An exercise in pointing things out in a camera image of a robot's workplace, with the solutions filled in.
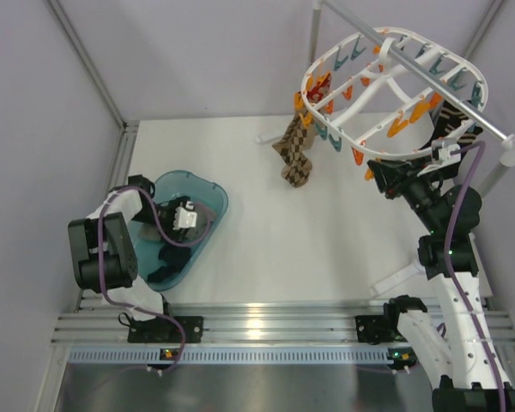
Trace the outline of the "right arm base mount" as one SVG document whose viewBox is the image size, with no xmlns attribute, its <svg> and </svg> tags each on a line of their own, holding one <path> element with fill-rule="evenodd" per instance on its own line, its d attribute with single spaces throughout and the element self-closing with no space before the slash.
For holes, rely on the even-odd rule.
<svg viewBox="0 0 515 412">
<path fill-rule="evenodd" d="M 403 340 L 396 328 L 383 315 L 360 315 L 356 316 L 354 321 L 360 343 L 378 345 Z"/>
</svg>

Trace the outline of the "grey striped sock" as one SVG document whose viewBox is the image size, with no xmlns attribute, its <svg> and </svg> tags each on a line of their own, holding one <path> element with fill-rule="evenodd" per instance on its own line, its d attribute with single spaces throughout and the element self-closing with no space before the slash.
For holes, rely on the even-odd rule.
<svg viewBox="0 0 515 412">
<path fill-rule="evenodd" d="M 150 224 L 142 224 L 138 232 L 138 237 L 148 242 L 160 242 L 162 237 L 157 227 Z"/>
</svg>

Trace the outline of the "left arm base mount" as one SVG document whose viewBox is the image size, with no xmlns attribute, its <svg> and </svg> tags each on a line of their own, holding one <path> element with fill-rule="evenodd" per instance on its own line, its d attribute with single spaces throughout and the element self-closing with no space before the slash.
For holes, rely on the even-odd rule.
<svg viewBox="0 0 515 412">
<path fill-rule="evenodd" d="M 179 326 L 164 318 L 154 318 L 147 321 L 137 321 L 127 318 L 125 321 L 118 316 L 118 321 L 128 328 L 129 343 L 181 343 L 181 329 L 185 332 L 186 343 L 200 343 L 203 336 L 203 317 L 175 317 Z"/>
</svg>

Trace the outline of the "orange clothes peg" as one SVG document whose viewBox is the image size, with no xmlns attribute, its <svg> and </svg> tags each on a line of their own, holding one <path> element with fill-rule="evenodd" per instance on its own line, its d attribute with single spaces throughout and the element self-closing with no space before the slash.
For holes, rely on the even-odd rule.
<svg viewBox="0 0 515 412">
<path fill-rule="evenodd" d="M 370 167 L 366 170 L 364 179 L 365 181 L 370 181 L 374 179 L 374 172 Z"/>
</svg>

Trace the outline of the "white oval clip hanger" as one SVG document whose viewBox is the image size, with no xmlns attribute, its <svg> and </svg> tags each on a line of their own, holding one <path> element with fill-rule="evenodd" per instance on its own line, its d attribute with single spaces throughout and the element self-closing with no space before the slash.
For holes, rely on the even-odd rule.
<svg viewBox="0 0 515 412">
<path fill-rule="evenodd" d="M 488 83 L 469 60 L 400 27 L 379 27 L 338 41 L 306 69 L 294 109 L 306 128 L 337 152 L 349 148 L 358 166 L 431 154 L 433 113 L 445 100 L 483 112 Z"/>
</svg>

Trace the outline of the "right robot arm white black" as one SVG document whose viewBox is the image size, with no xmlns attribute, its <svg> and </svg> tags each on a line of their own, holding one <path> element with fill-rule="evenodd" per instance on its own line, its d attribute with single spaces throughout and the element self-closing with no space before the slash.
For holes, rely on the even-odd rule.
<svg viewBox="0 0 515 412">
<path fill-rule="evenodd" d="M 384 305 L 383 328 L 405 339 L 433 389 L 436 411 L 515 411 L 515 387 L 495 353 L 482 307 L 471 232 L 480 221 L 481 195 L 467 183 L 441 190 L 454 167 L 429 172 L 423 161 L 367 163 L 379 192 L 403 198 L 427 229 L 418 258 L 439 301 L 440 333 L 425 303 L 401 295 Z"/>
</svg>

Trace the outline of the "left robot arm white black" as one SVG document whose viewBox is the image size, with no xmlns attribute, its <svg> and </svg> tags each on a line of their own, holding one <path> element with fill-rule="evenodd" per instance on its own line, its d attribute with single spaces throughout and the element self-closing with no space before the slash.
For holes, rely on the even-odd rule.
<svg viewBox="0 0 515 412">
<path fill-rule="evenodd" d="M 191 252 L 208 235 L 213 215 L 202 203 L 181 197 L 155 201 L 155 183 L 142 175 L 112 188 L 90 215 L 68 224 L 70 255 L 77 286 L 100 294 L 109 306 L 127 310 L 136 321 L 148 321 L 149 334 L 169 340 L 177 329 L 165 298 L 140 276 L 131 222 L 142 224 L 149 238 Z"/>
</svg>

